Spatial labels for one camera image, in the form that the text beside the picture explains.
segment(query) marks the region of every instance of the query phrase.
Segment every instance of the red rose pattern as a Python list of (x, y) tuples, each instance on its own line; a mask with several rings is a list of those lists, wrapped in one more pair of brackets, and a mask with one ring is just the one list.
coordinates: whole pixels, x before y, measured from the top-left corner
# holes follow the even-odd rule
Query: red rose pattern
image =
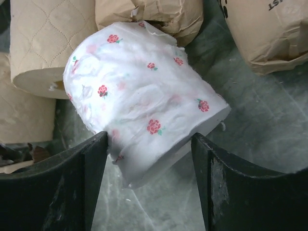
[(119, 43), (121, 40), (119, 40), (119, 37), (118, 35), (109, 35), (108, 39), (107, 39), (107, 42), (109, 43)]
[(67, 94), (67, 96), (68, 96), (68, 98), (69, 98), (70, 101), (73, 100), (72, 96), (71, 96), (69, 93)]
[(87, 53), (93, 54), (96, 52), (96, 50), (97, 50), (97, 46), (94, 44), (87, 46)]
[(182, 101), (182, 98), (181, 98), (181, 96), (175, 94), (175, 95), (172, 95), (172, 96), (170, 97), (170, 100), (171, 100), (172, 102), (180, 103), (180, 102)]
[(155, 63), (149, 63), (148, 68), (151, 69), (151, 71), (156, 71), (158, 68), (155, 67)]
[(83, 106), (83, 112), (84, 112), (84, 113), (87, 113), (87, 112), (88, 112), (88, 106), (86, 106), (86, 105)]
[(159, 123), (159, 121), (157, 119), (151, 119), (146, 129), (150, 132), (151, 135), (157, 133), (158, 135), (161, 136), (162, 130), (164, 130), (164, 128), (163, 129), (160, 128), (161, 124)]
[(117, 129), (112, 130), (112, 138), (111, 141), (114, 142), (120, 138), (120, 132)]
[(75, 71), (78, 69), (78, 66), (77, 66), (78, 61), (79, 61), (79, 60), (76, 59), (76, 56), (74, 56), (74, 57), (73, 57), (74, 65), (73, 65), (72, 74), (75, 74)]
[(143, 22), (140, 22), (138, 25), (141, 26), (142, 28), (145, 28), (145, 24)]
[(197, 99), (197, 101), (199, 102), (198, 108), (199, 108), (202, 112), (208, 112), (208, 110), (210, 109), (210, 107), (209, 107), (207, 101), (200, 100), (200, 99)]
[(118, 157), (117, 157), (117, 159), (115, 160), (115, 161), (113, 161), (112, 163), (114, 164), (114, 165), (116, 165), (120, 160), (123, 160), (124, 159), (124, 156), (122, 155), (122, 154), (120, 154)]
[(174, 59), (174, 61), (175, 61), (178, 65), (180, 65), (180, 66), (182, 66), (182, 65), (184, 64), (183, 60), (180, 59), (180, 58), (173, 58), (173, 59)]
[(101, 85), (99, 88), (98, 88), (98, 91), (97, 93), (99, 93), (100, 97), (104, 97), (108, 95), (108, 92), (107, 92), (107, 87), (105, 85)]
[(125, 86), (126, 86), (125, 82), (120, 82), (118, 83), (117, 88), (118, 90), (124, 90)]

